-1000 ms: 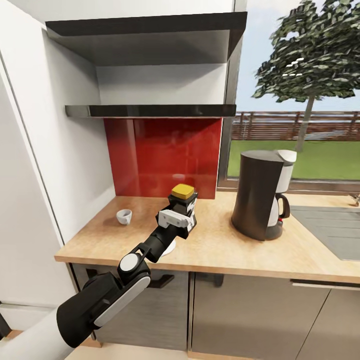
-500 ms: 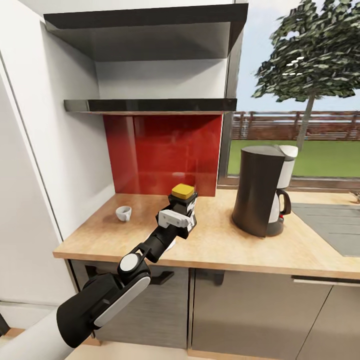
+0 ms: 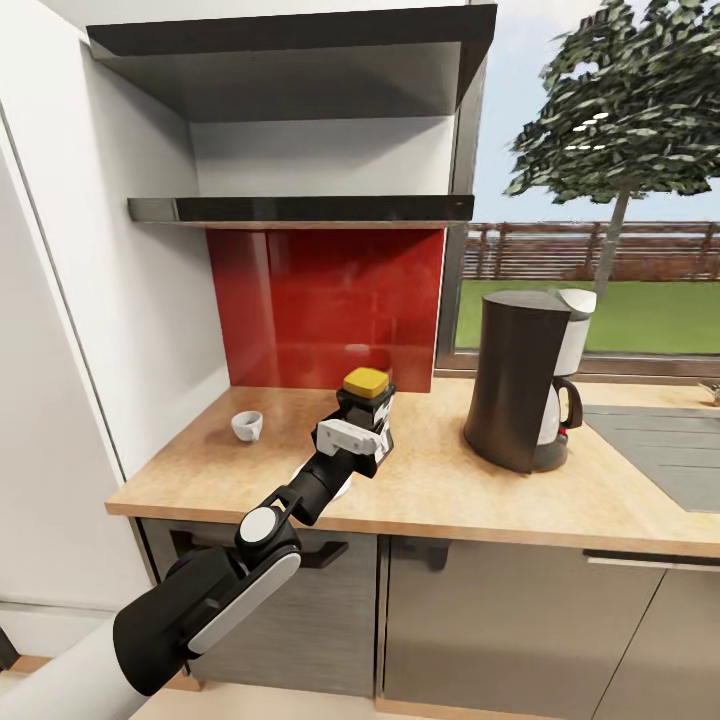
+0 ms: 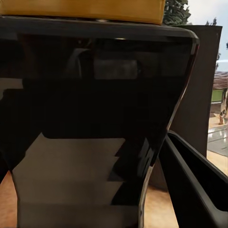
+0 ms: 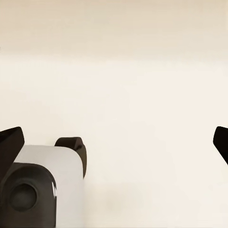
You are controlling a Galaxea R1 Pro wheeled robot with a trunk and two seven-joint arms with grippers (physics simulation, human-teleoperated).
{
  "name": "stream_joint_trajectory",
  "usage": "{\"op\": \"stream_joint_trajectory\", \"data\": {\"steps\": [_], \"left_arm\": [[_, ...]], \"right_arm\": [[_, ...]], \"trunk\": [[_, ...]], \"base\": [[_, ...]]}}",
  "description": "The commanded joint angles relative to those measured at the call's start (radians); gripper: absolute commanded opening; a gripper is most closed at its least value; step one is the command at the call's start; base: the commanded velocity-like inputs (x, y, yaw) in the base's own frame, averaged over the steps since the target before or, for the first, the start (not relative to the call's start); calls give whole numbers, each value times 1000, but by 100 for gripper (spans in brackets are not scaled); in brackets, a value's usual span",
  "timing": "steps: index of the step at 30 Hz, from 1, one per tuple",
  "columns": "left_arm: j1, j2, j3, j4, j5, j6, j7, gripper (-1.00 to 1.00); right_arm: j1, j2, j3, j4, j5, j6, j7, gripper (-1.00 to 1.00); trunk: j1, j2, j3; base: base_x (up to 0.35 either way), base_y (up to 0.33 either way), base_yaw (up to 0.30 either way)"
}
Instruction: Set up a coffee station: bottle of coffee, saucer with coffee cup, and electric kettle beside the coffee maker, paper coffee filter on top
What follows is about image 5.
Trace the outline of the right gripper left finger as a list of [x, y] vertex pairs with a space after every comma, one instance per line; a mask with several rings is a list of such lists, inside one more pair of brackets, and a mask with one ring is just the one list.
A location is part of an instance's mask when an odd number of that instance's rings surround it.
[[25, 144], [20, 126], [0, 132], [0, 183]]

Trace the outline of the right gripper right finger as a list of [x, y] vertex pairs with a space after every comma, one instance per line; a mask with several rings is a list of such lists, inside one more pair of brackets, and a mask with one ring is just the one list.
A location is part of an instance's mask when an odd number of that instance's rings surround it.
[[228, 128], [217, 126], [214, 133], [213, 143], [228, 165]]

